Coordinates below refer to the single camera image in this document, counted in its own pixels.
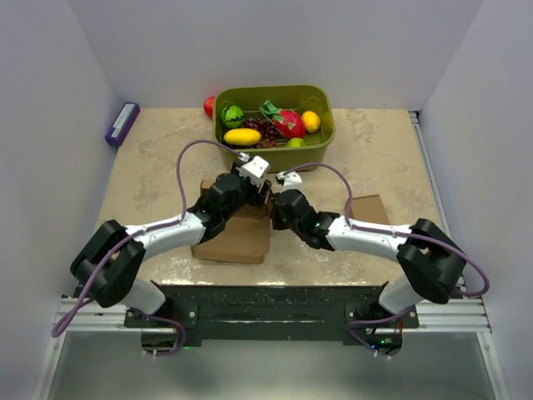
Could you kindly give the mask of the brown cardboard box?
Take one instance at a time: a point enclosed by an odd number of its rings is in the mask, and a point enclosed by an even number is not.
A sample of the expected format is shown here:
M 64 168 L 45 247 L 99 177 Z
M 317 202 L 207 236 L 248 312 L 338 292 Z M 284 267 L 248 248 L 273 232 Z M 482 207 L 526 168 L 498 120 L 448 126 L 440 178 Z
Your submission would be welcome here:
M 202 180 L 200 197 L 188 208 L 206 228 L 201 241 L 191 246 L 193 257 L 228 263 L 264 261 L 270 249 L 270 208 L 245 205 L 244 195 L 242 179 L 230 173 Z

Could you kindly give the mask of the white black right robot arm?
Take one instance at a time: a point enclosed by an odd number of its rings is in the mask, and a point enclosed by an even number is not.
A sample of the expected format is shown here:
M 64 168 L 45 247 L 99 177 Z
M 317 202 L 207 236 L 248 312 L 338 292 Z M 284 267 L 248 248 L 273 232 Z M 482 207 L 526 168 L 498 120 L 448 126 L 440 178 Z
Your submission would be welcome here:
M 276 230 L 291 230 L 311 248 L 365 253 L 401 266 L 403 275 L 385 284 L 371 306 L 373 322 L 383 328 L 423 300 L 448 303 L 466 265 L 460 249 L 428 219 L 396 226 L 361 222 L 315 210 L 297 189 L 276 194 L 272 211 Z

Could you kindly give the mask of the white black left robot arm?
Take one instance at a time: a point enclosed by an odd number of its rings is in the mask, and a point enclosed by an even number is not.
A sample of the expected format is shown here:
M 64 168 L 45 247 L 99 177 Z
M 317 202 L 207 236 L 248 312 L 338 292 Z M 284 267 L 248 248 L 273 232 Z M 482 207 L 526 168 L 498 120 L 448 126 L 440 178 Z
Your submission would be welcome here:
M 141 311 L 154 327 L 163 327 L 172 319 L 172 306 L 156 284 L 137 276 L 142 263 L 212 240 L 240 209 L 264 206 L 271 186 L 268 179 L 256 186 L 249 177 L 227 172 L 201 191 L 184 216 L 136 226 L 108 220 L 74 259 L 70 272 L 101 307 L 121 303 Z

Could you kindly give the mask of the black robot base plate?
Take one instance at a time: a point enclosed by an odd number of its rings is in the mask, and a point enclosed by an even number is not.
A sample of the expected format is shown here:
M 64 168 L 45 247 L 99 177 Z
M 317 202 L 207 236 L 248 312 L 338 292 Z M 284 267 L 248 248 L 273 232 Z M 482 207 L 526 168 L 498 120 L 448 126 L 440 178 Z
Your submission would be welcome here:
M 144 348 L 168 348 L 173 338 L 188 346 L 206 340 L 332 341 L 355 345 L 358 334 L 372 346 L 393 353 L 401 334 L 418 328 L 416 310 L 383 322 L 387 312 L 377 308 L 379 286 L 195 286 L 163 285 L 166 304 L 151 321 L 128 310 L 127 328 L 143 330 Z

